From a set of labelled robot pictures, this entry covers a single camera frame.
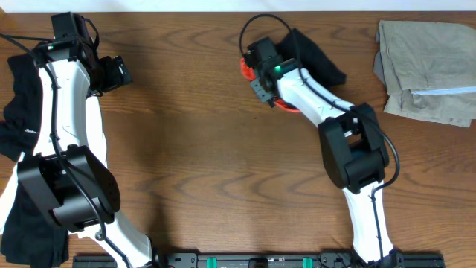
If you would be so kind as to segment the black leggings grey red waistband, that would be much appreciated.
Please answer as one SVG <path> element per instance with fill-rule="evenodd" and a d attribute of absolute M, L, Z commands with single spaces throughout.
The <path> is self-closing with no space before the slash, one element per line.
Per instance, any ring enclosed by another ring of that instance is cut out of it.
<path fill-rule="evenodd" d="M 293 28 L 292 31 L 297 37 L 303 67 L 308 70 L 309 74 L 317 83 L 320 83 L 327 89 L 346 83 L 346 74 L 338 69 L 317 44 L 301 33 L 297 28 Z M 284 60 L 291 59 L 295 55 L 294 43 L 290 33 L 275 46 L 278 54 L 282 55 Z M 242 76 L 249 82 L 256 78 L 254 70 L 247 66 L 243 57 L 240 59 L 240 68 Z M 273 106 L 278 106 L 287 112 L 300 113 L 298 109 L 291 104 L 285 103 L 277 98 L 275 98 L 274 104 L 271 105 L 271 107 Z"/>

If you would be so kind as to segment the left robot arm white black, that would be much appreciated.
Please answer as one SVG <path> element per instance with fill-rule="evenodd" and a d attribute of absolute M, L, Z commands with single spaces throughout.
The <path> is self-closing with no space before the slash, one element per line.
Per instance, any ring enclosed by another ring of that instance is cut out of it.
<path fill-rule="evenodd" d="M 93 23 L 76 13 L 51 18 L 54 38 L 35 51 L 42 83 L 42 118 L 30 159 L 17 176 L 48 223 L 106 250 L 117 267 L 149 267 L 150 239 L 120 209 L 120 191 L 107 168 L 99 99 L 130 84 L 123 59 L 99 57 Z"/>

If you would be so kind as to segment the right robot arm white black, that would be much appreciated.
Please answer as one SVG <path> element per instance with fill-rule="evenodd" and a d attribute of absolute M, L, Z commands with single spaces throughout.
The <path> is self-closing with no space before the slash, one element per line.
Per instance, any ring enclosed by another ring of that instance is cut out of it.
<path fill-rule="evenodd" d="M 325 171 L 347 201 L 358 265 L 390 267 L 394 247 L 382 201 L 387 136 L 373 109 L 333 95 L 297 59 L 284 59 L 269 38 L 249 45 L 244 60 L 254 72 L 251 85 L 259 98 L 290 104 L 318 128 Z"/>

